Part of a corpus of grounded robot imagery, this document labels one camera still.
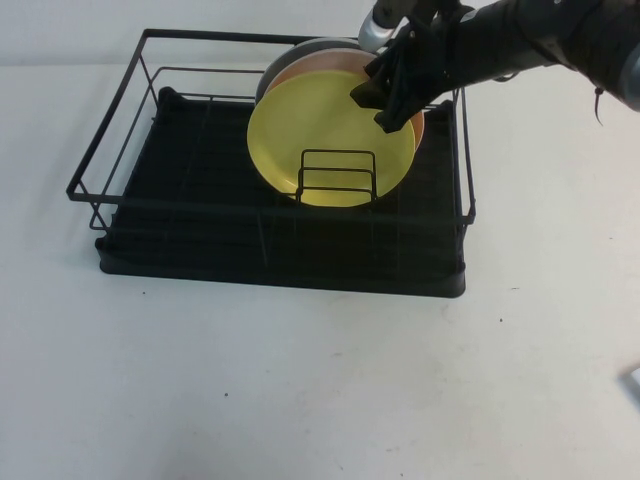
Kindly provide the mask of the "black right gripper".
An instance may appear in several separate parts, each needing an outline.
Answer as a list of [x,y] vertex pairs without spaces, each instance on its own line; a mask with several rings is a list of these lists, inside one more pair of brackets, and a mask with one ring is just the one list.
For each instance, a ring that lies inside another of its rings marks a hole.
[[436,14],[430,22],[406,17],[395,48],[388,48],[365,67],[366,80],[351,91],[358,106],[376,109],[375,122],[385,133],[404,124],[440,95],[460,89],[454,65],[454,40],[461,13]]

